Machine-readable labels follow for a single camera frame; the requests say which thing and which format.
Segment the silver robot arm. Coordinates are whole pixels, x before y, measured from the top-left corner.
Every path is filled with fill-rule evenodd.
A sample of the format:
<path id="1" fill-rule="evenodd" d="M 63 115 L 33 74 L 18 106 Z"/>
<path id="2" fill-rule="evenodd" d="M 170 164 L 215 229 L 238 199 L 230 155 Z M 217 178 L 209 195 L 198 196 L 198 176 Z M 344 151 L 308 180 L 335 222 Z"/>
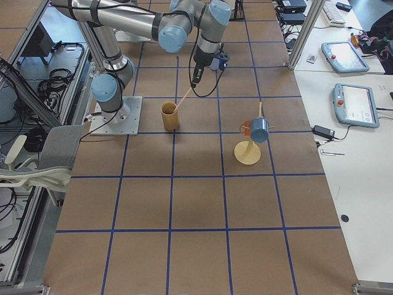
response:
<path id="1" fill-rule="evenodd" d="M 197 38 L 190 56 L 191 88 L 200 83 L 204 69 L 219 57 L 219 46 L 232 14 L 223 1 L 171 1 L 169 12 L 139 7 L 136 1 L 52 1 L 63 15 L 79 23 L 93 56 L 101 67 L 121 79 L 125 87 L 134 64 L 120 50 L 123 42 L 158 42 L 168 53 L 177 53 L 193 28 Z"/>

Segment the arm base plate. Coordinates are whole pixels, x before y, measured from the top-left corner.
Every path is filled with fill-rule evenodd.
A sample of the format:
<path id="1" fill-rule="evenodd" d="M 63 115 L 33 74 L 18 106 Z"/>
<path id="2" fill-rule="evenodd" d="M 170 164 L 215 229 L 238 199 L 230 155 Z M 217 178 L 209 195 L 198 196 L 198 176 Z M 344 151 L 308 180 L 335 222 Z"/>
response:
<path id="1" fill-rule="evenodd" d="M 95 116 L 90 122 L 89 132 L 94 136 L 137 135 L 142 101 L 142 96 L 124 96 L 123 106 L 115 117 L 112 119 L 114 114 L 105 112 L 103 116 Z"/>

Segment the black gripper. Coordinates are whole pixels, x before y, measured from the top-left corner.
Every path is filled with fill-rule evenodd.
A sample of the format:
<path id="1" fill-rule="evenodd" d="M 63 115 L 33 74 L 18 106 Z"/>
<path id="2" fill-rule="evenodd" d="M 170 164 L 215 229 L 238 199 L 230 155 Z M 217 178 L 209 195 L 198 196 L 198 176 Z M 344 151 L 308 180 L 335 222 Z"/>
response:
<path id="1" fill-rule="evenodd" d="M 193 70 L 192 80 L 190 82 L 191 87 L 194 89 L 201 81 L 204 69 L 209 68 L 212 60 L 218 58 L 220 60 L 219 70 L 224 72 L 228 62 L 230 61 L 229 54 L 224 50 L 224 43 L 220 43 L 218 49 L 214 53 L 206 53 L 202 51 L 197 45 L 193 50 L 193 60 L 195 62 L 195 68 Z"/>

